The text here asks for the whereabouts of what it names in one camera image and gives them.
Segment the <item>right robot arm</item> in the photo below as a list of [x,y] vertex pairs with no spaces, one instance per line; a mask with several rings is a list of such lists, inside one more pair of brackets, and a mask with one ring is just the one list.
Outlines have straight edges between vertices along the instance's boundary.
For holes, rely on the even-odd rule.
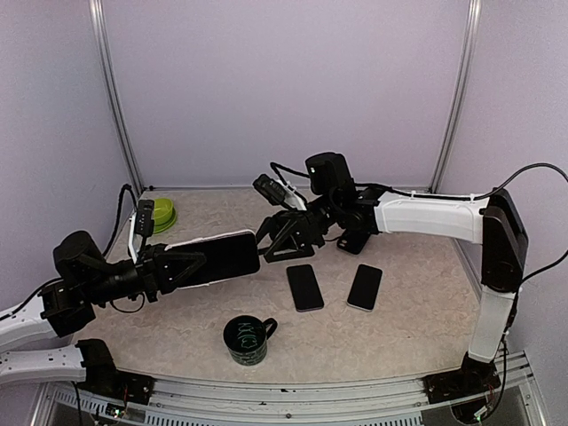
[[356,254],[372,235],[419,233],[478,244],[483,286],[477,324],[454,387],[471,394],[488,379],[497,350],[504,344],[523,282],[528,236],[503,185],[486,194],[406,193],[380,184],[359,184],[342,154],[315,154],[305,162],[312,193],[307,201],[282,176],[260,175],[254,188],[281,210],[267,217],[256,240],[268,263],[313,256],[332,225],[343,229],[338,248]]

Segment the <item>large black phone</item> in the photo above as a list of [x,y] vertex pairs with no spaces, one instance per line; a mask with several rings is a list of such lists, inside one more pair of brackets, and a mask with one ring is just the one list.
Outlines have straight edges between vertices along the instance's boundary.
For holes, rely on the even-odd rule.
[[250,230],[207,238],[189,244],[187,249],[207,258],[201,285],[254,274],[261,267],[256,236]]

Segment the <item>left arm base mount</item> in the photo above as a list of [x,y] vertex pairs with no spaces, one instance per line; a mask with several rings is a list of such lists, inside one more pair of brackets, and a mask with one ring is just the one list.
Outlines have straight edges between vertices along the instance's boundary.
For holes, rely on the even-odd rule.
[[86,370],[85,379],[78,383],[80,390],[120,399],[124,404],[148,405],[155,384],[152,376],[118,369],[103,340],[79,340],[75,347],[81,352],[81,367]]

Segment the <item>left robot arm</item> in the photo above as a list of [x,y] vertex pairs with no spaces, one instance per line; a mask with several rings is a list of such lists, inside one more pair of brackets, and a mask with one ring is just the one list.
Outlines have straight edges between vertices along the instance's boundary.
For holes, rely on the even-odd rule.
[[138,260],[111,264],[91,235],[77,231],[54,250],[58,278],[43,284],[21,304],[1,313],[1,383],[93,383],[107,395],[124,385],[104,341],[80,340],[56,350],[20,351],[27,343],[70,336],[95,320],[95,307],[116,300],[158,295],[182,288],[205,264],[199,251],[164,244],[143,248]]

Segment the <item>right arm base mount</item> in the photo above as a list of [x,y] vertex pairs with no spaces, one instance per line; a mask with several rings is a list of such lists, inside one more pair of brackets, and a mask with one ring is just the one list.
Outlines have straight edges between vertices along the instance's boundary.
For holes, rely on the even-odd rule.
[[501,379],[493,362],[475,361],[472,366],[426,375],[423,383],[429,403],[437,404],[499,389]]

